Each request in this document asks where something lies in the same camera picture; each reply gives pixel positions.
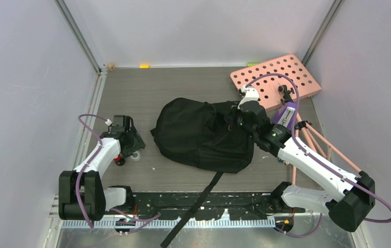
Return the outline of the black backpack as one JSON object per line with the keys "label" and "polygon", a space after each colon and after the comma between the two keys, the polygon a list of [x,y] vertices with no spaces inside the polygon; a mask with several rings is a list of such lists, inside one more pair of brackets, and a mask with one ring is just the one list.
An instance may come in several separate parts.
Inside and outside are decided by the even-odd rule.
{"label": "black backpack", "polygon": [[176,98],[161,110],[150,133],[160,153],[183,165],[215,175],[195,203],[162,241],[168,247],[218,183],[224,173],[237,174],[251,162],[254,144],[236,120],[235,102],[207,103]]}

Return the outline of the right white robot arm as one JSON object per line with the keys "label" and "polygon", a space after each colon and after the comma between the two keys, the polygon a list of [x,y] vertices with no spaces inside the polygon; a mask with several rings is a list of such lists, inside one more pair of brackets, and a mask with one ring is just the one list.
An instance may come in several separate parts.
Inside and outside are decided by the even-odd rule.
{"label": "right white robot arm", "polygon": [[250,134],[263,151],[299,168],[321,191],[282,183],[271,198],[272,207],[285,212],[298,207],[327,214],[343,230],[354,232],[375,206],[375,181],[365,172],[343,170],[309,148],[286,126],[269,121],[257,101],[232,107],[235,124]]}

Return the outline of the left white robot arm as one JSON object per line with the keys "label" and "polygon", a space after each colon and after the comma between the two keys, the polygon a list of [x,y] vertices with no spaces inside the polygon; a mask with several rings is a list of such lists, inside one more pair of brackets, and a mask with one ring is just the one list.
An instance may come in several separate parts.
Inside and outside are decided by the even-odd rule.
{"label": "left white robot arm", "polygon": [[111,163],[123,166],[127,159],[138,161],[145,143],[132,117],[115,115],[102,118],[108,129],[101,135],[93,132],[97,144],[87,158],[73,170],[63,171],[58,179],[58,215],[62,220],[86,221],[92,225],[115,208],[123,214],[135,206],[129,186],[104,188],[102,176]]}

